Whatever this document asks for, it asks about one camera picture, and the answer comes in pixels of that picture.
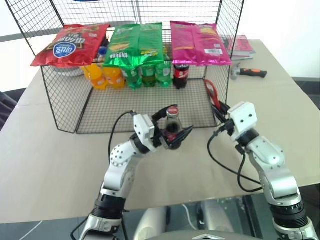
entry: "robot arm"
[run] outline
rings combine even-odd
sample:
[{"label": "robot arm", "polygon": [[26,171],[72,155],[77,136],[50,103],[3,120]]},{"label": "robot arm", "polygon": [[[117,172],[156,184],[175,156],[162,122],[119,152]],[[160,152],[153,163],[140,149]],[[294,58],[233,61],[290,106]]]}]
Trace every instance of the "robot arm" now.
[{"label": "robot arm", "polygon": [[135,134],[111,151],[110,166],[80,240],[84,240],[89,233],[91,236],[93,232],[103,235],[103,239],[115,239],[113,234],[119,230],[122,223],[122,213],[140,159],[148,152],[155,152],[161,145],[165,148],[179,145],[192,131],[193,127],[190,126],[181,131],[174,140],[169,141],[157,124],[158,120],[167,116],[167,108],[157,112],[152,118],[146,114],[134,114]]},{"label": "robot arm", "polygon": [[227,111],[223,130],[244,148],[258,171],[273,225],[282,240],[318,240],[312,221],[306,216],[298,184],[286,166],[284,151],[260,136],[252,103],[241,102]]}]

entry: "snack bag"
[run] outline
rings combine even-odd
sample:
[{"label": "snack bag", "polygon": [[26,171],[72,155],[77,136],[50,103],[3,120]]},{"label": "snack bag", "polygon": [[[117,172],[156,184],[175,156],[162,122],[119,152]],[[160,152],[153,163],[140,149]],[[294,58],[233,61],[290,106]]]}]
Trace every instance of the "snack bag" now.
[{"label": "snack bag", "polygon": [[164,62],[162,23],[116,27],[103,66],[132,70]]},{"label": "snack bag", "polygon": [[65,25],[54,41],[35,57],[31,66],[70,68],[90,65],[109,27],[108,23],[91,26]]},{"label": "snack bag", "polygon": [[137,66],[139,33],[139,24],[116,27],[108,45],[103,67],[130,69],[131,66]]},{"label": "snack bag", "polygon": [[231,65],[216,24],[171,21],[173,64]]},{"label": "snack bag", "polygon": [[215,23],[194,25],[192,30],[197,66],[232,64]]},{"label": "snack bag", "polygon": [[162,23],[140,25],[138,65],[163,64]]},{"label": "snack bag", "polygon": [[173,64],[197,65],[193,23],[171,21]]}]

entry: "white wall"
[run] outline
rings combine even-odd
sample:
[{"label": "white wall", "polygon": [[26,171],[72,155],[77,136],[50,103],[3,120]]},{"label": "white wall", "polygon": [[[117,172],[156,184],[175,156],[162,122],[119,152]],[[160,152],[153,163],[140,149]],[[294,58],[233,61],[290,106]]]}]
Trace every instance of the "white wall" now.
[{"label": "white wall", "polygon": [[[32,44],[44,49],[54,37],[54,35],[34,37]],[[0,91],[27,88],[40,67],[30,66],[35,56],[26,40],[23,38],[0,42],[0,53]]]},{"label": "white wall", "polygon": [[262,40],[290,76],[320,78],[320,0],[245,0],[242,34]]},{"label": "white wall", "polygon": [[21,33],[4,0],[0,1],[0,20],[0,36]]}]

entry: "green soda bottle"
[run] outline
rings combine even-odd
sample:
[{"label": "green soda bottle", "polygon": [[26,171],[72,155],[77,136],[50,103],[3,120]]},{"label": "green soda bottle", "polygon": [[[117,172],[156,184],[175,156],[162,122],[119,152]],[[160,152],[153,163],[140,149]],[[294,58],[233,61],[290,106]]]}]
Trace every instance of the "green soda bottle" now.
[{"label": "green soda bottle", "polygon": [[142,86],[142,80],[139,76],[138,69],[121,69],[122,75],[126,79],[129,87],[132,89],[138,89]]},{"label": "green soda bottle", "polygon": [[154,65],[140,67],[142,82],[145,87],[156,85],[156,67]]},{"label": "green soda bottle", "polygon": [[167,88],[172,83],[171,79],[171,61],[169,56],[164,56],[164,63],[155,66],[155,78],[161,87]]}]

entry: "wire mesh basket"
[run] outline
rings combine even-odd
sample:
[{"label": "wire mesh basket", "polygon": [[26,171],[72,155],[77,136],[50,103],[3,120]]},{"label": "wire mesh basket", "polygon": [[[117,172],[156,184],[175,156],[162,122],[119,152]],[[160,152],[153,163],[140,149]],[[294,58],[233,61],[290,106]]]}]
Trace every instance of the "wire mesh basket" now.
[{"label": "wire mesh basket", "polygon": [[[170,21],[195,24],[216,23],[230,58],[244,0],[5,0],[22,35],[34,55],[42,49],[33,43],[40,36],[55,35],[64,25],[109,23],[162,23],[163,44],[171,52]],[[220,101],[228,96],[229,66],[190,67],[187,87],[93,89],[79,68],[41,67],[45,90],[56,127],[69,133],[109,133],[117,116],[127,110],[152,115],[159,109],[178,104],[183,125],[214,127],[211,103],[203,79],[211,80]],[[119,122],[116,132],[133,130],[130,117]]]}]

